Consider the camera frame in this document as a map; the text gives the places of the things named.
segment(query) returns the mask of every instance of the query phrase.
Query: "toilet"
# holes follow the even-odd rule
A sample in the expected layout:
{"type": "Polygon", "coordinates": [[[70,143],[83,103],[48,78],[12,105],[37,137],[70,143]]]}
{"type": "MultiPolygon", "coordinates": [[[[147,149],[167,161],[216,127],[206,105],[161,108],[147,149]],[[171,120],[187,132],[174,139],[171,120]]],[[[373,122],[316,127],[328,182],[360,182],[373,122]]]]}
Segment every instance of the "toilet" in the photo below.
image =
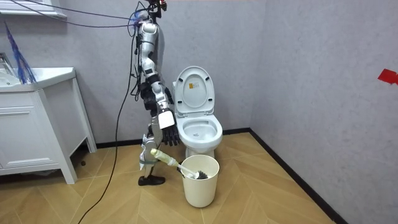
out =
{"type": "Polygon", "coordinates": [[[178,133],[187,147],[185,156],[214,158],[223,128],[213,114],[215,92],[209,74],[201,67],[188,67],[173,82],[173,90],[178,133]]]}

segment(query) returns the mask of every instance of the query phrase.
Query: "toilet lid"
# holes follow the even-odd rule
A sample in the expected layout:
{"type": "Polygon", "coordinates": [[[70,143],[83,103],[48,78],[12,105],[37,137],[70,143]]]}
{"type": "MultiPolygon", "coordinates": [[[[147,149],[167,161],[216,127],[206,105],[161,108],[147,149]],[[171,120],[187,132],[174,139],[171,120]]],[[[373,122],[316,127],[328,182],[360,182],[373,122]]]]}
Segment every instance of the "toilet lid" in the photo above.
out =
{"type": "Polygon", "coordinates": [[[177,78],[174,98],[175,110],[179,116],[189,116],[191,113],[213,114],[213,81],[203,68],[188,67],[177,78]]]}

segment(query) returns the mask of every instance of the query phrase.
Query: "trash bin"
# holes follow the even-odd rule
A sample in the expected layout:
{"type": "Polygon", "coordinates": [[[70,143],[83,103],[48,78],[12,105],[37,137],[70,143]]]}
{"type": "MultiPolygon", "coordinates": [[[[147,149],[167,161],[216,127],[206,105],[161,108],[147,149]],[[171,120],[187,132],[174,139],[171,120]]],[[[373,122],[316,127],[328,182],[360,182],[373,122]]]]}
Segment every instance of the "trash bin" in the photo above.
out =
{"type": "Polygon", "coordinates": [[[204,180],[196,180],[189,178],[189,173],[181,170],[185,198],[188,203],[196,208],[206,207],[214,199],[220,165],[214,158],[206,155],[190,156],[182,162],[182,165],[193,172],[201,170],[209,177],[204,180]]]}

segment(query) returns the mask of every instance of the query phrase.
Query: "robot leg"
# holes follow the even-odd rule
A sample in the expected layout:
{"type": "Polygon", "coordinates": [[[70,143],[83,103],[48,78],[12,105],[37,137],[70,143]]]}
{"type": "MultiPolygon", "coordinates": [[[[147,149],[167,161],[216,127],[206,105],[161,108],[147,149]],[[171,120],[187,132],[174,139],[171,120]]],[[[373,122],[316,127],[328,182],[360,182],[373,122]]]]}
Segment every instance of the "robot leg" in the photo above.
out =
{"type": "Polygon", "coordinates": [[[157,124],[157,117],[152,118],[151,125],[148,128],[148,135],[144,135],[142,138],[143,151],[140,155],[140,167],[144,168],[145,173],[138,180],[138,185],[160,185],[165,182],[164,177],[156,177],[152,175],[152,171],[154,170],[154,166],[157,162],[157,159],[150,153],[151,149],[160,149],[160,144],[162,143],[162,132],[159,129],[159,125],[157,124]]]}

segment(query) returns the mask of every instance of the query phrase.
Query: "red tag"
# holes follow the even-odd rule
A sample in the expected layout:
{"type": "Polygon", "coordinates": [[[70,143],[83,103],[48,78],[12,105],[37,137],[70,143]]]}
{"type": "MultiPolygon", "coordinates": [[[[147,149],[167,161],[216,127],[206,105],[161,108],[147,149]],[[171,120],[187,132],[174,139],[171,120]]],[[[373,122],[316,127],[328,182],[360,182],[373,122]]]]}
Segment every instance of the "red tag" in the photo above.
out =
{"type": "Polygon", "coordinates": [[[380,74],[378,79],[381,80],[381,81],[384,81],[386,83],[390,83],[390,84],[396,83],[398,85],[398,75],[397,75],[397,73],[394,72],[394,71],[388,70],[388,69],[384,69],[381,72],[381,74],[380,74]]]}

